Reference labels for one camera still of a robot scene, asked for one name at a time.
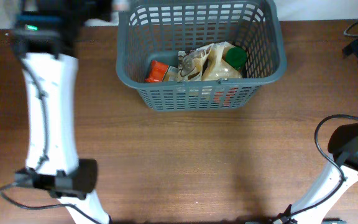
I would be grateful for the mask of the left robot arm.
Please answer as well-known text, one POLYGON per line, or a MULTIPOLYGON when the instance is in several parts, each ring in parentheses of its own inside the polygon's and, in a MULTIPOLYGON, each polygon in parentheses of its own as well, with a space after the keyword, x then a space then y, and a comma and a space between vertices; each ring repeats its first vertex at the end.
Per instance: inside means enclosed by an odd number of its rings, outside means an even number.
POLYGON ((13 187, 39 189, 57 199, 75 223, 111 223, 96 193, 98 165, 78 157, 74 94, 75 42, 86 21, 110 21, 129 9, 120 0, 14 1, 12 51, 24 74, 29 113, 29 151, 13 187))

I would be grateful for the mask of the grey plastic shopping basket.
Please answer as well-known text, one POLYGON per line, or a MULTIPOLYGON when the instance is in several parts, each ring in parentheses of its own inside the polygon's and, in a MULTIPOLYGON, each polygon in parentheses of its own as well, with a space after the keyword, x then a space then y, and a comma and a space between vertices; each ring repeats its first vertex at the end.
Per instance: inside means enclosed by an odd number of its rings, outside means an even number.
POLYGON ((272 0, 131 1, 119 13, 116 73, 157 111, 225 110, 244 106, 287 68, 272 0), (177 66, 178 53, 219 42, 246 51, 240 79, 147 83, 153 60, 177 66))

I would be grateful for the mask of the green lid jar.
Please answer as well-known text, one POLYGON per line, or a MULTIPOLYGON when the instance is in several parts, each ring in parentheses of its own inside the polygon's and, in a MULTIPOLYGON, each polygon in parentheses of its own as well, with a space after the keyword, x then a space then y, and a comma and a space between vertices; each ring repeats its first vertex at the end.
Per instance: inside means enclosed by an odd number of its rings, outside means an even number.
POLYGON ((240 48, 234 47, 227 51, 225 61, 237 71, 241 71, 247 61, 247 52, 240 48))

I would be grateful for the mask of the beige paper bag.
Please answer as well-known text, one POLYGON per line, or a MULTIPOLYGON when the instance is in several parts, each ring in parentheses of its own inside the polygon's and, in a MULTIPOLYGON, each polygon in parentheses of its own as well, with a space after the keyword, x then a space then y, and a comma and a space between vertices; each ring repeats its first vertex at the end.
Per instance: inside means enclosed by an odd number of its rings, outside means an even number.
POLYGON ((208 66, 202 74, 202 81, 242 78, 242 75, 224 60, 224 56, 232 48, 234 46, 228 42, 211 45, 208 55, 208 66))

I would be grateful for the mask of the red orange pasta packet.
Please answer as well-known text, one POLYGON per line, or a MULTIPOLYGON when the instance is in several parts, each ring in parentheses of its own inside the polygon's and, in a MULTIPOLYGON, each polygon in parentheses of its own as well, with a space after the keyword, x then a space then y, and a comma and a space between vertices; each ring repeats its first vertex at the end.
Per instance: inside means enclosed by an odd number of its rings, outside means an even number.
MULTIPOLYGON (((204 64, 204 70, 208 66, 208 60, 204 64)), ((150 64, 150 72, 145 79, 147 83, 177 82, 178 68, 152 60, 150 64)))

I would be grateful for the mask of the small brown snack bag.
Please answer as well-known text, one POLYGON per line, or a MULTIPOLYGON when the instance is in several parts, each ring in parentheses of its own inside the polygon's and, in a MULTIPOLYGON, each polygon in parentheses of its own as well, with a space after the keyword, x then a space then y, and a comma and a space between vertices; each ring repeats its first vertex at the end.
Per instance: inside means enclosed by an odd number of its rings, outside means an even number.
POLYGON ((213 44, 205 45, 189 52, 178 52, 178 82, 201 81, 204 64, 208 60, 213 44))

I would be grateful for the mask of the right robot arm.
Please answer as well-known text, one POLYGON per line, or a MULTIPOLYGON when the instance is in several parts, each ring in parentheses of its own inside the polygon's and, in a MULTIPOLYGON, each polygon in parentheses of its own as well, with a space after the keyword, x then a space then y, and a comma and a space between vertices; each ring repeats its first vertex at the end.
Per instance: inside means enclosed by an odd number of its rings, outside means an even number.
POLYGON ((358 182, 358 117, 334 114, 322 119, 314 131, 314 143, 327 160, 322 173, 299 201, 289 205, 272 223, 322 223, 333 205, 353 184, 358 182), (339 126, 324 152, 319 144, 319 130, 333 119, 347 119, 339 126))

